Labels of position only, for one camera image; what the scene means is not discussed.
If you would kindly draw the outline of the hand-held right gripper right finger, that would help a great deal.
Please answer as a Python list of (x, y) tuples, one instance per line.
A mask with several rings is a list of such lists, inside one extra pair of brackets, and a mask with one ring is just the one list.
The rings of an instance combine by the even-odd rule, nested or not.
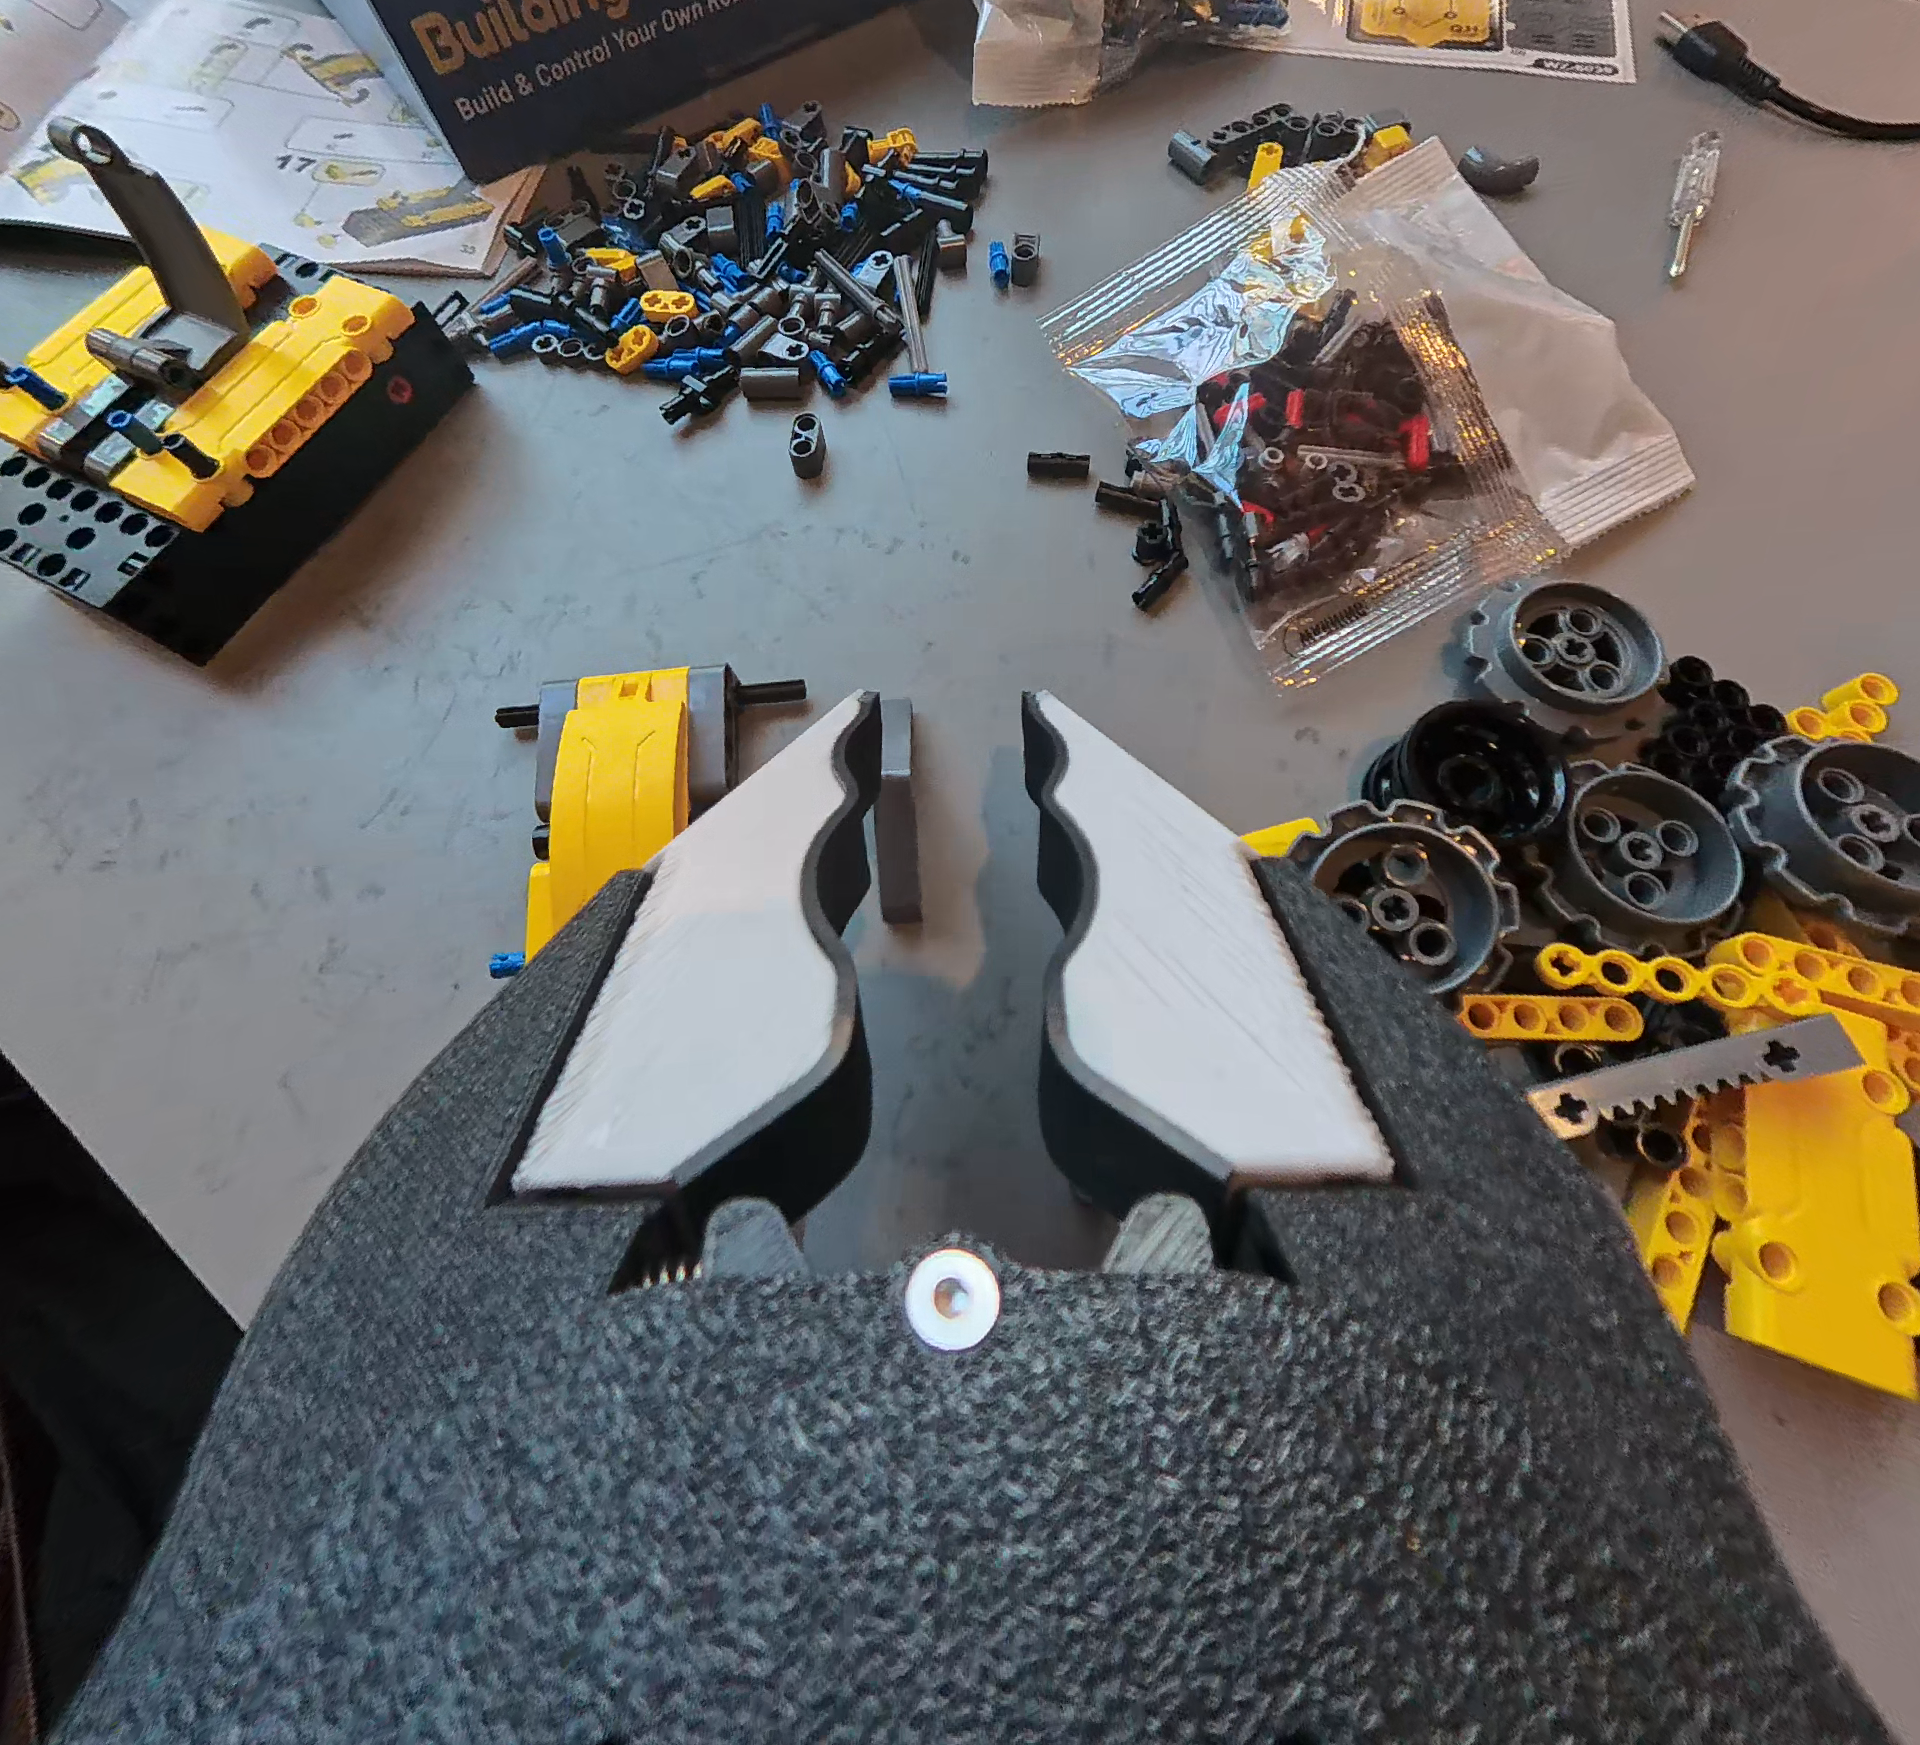
[(1263, 891), (1259, 855), (1082, 720), (1024, 696), (1043, 973), (1043, 1144), (1095, 1207), (1250, 1186), (1390, 1181), (1378, 1134)]

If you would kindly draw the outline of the small clear handled tool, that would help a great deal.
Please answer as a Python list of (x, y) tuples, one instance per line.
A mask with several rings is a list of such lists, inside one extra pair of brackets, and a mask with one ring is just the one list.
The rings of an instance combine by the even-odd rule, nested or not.
[(1689, 141), (1667, 200), (1667, 280), (1689, 271), (1694, 238), (1712, 206), (1722, 164), (1722, 133), (1704, 129)]

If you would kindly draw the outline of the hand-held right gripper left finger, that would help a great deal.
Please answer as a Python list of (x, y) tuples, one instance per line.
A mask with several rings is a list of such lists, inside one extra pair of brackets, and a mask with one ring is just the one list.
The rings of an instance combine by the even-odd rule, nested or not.
[(804, 1218), (872, 1125), (843, 924), (868, 891), (880, 700), (847, 696), (672, 838), (523, 1143), (517, 1199)]

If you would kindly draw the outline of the yellow black brick vehicle model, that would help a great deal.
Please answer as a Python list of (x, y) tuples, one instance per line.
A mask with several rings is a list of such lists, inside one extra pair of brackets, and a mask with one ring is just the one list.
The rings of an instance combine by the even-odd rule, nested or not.
[(202, 233), (74, 119), (139, 267), (0, 394), (0, 558), (206, 666), (471, 387), (435, 316), (296, 252)]

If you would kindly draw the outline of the person's black trousers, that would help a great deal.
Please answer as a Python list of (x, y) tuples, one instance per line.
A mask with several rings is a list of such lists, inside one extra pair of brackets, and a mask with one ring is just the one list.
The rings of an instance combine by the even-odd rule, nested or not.
[(46, 1740), (175, 1511), (242, 1329), (0, 1066), (0, 1738)]

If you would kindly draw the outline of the bag of red black parts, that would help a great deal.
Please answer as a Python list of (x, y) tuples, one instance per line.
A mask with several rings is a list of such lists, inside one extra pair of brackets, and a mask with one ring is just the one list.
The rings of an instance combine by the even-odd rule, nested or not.
[(1439, 141), (1278, 170), (1043, 333), (1206, 535), (1278, 687), (1695, 485), (1613, 324), (1523, 255)]

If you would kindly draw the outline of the dark grey straight beam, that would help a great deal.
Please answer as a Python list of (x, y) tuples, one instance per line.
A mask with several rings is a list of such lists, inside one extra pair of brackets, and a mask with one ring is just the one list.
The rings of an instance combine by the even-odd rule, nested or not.
[(880, 700), (880, 774), (872, 801), (876, 833), (876, 908), (886, 924), (921, 923), (921, 860), (915, 812), (915, 706), (910, 700)]

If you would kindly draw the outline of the building instruction booklet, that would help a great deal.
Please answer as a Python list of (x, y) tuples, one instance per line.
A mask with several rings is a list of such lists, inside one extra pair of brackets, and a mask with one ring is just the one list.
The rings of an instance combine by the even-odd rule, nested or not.
[(253, 0), (0, 0), (3, 224), (123, 238), (51, 119), (101, 124), (202, 229), (348, 271), (486, 278), (543, 181), (471, 181), (336, 21)]

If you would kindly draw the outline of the pile of small bricks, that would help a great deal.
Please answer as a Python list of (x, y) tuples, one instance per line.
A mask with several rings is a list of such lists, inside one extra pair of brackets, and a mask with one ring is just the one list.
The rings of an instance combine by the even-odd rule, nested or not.
[(948, 402), (927, 325), (971, 261), (983, 146), (826, 124), (808, 98), (627, 129), (563, 172), (568, 200), (508, 229), (502, 278), (437, 307), (467, 353), (659, 386), (672, 428), (732, 402)]

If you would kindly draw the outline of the cluster of yellow bricks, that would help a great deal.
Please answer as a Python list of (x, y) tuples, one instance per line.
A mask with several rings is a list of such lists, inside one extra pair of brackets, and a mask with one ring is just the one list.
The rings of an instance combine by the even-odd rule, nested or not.
[(1167, 141), (1167, 160), (1206, 188), (1259, 188), (1271, 177), (1301, 188), (1319, 181), (1334, 196), (1352, 188), (1361, 212), (1455, 196), (1517, 200), (1539, 177), (1534, 157), (1465, 147), (1455, 160), (1446, 160), (1436, 141), (1417, 141), (1401, 110), (1345, 117), (1338, 108), (1307, 110), (1291, 102), (1266, 102), (1206, 137), (1180, 129)]

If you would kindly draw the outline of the pile of wheels and beams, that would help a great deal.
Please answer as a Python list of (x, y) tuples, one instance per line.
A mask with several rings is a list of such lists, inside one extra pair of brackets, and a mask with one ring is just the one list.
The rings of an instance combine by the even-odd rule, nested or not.
[(1250, 830), (1531, 1082), (1689, 1333), (1914, 1396), (1920, 838), (1884, 674), (1781, 709), (1505, 584), (1352, 801)]

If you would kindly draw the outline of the yellow brick panel piece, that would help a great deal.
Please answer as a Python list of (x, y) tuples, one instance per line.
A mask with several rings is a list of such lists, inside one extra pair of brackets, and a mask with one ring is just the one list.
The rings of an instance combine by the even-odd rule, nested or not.
[(610, 878), (645, 869), (685, 819), (737, 784), (732, 666), (589, 674), (539, 690), (539, 830), (524, 945), (487, 960), (508, 978)]

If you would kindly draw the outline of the grey desk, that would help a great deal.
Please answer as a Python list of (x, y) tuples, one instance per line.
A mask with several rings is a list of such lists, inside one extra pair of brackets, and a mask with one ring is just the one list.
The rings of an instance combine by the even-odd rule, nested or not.
[[(1193, 519), (1141, 617), (1120, 519), (1027, 478), (1116, 473), (1043, 318), (1212, 213), (1175, 124), (1266, 98), (1534, 147), (1489, 212), (1695, 477), (1548, 579), (1761, 703), (1887, 671), (1914, 749), (1914, 147), (1671, 61), (1188, 52), (995, 117), (969, 26), (927, 0), (689, 102), (983, 146), (978, 237), (1043, 237), (1034, 303), (983, 244), (940, 287), (948, 411), (826, 411), (823, 487), (772, 411), (672, 428), (513, 359), (202, 671), (3, 570), (3, 1051), (250, 1321), (62, 1738), (1914, 1740), (1914, 1402), (1676, 1335), (1599, 1174), (1291, 863), (1259, 881), (1396, 1180), (1224, 1224), (1069, 1181), (1024, 769), (1049, 690), (1240, 833), (1461, 679), (1475, 600), (1275, 687)], [(737, 717), (737, 784), (847, 696), (915, 706), (921, 923), (876, 908), (868, 805), (872, 1125), (804, 1218), (508, 1191), (639, 891), (493, 978), (539, 860), (539, 737), (493, 709), (677, 666), (808, 684)]]

